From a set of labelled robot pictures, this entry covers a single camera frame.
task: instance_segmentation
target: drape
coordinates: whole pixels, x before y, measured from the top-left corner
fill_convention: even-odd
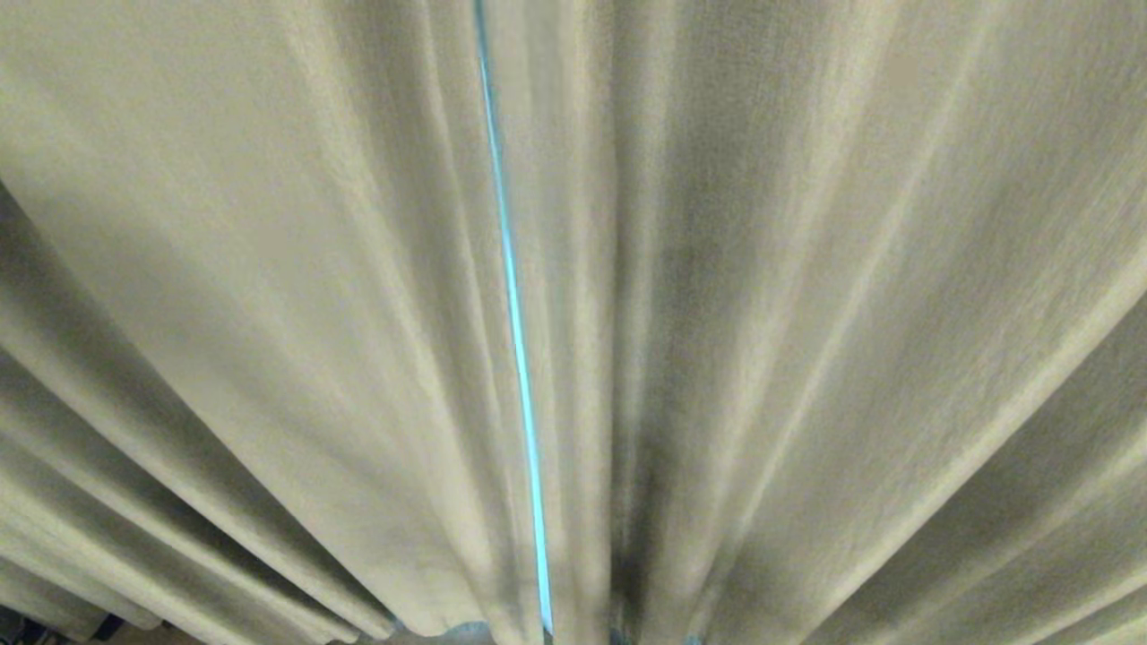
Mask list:
[[[1147,638],[1141,2],[2,9],[0,604]]]

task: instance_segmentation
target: curtain gap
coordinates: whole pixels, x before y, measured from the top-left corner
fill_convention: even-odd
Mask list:
[[[490,161],[493,166],[494,196],[498,203],[498,223],[501,227],[502,259],[506,270],[506,300],[509,303],[510,336],[517,365],[518,395],[522,401],[522,427],[525,430],[525,452],[530,474],[530,505],[533,511],[533,550],[538,568],[538,601],[545,639],[549,642],[554,630],[549,605],[549,564],[546,559],[546,521],[541,503],[541,459],[538,454],[538,437],[533,426],[533,399],[530,394],[530,371],[526,360],[525,332],[522,326],[522,310],[518,298],[517,270],[514,262],[514,239],[510,233],[509,205],[506,199],[505,173],[502,171],[501,145],[494,91],[490,80],[490,52],[486,42],[485,13],[482,0],[474,0],[474,20],[478,31],[478,67],[482,71],[482,98],[486,108],[486,138],[490,142]]]

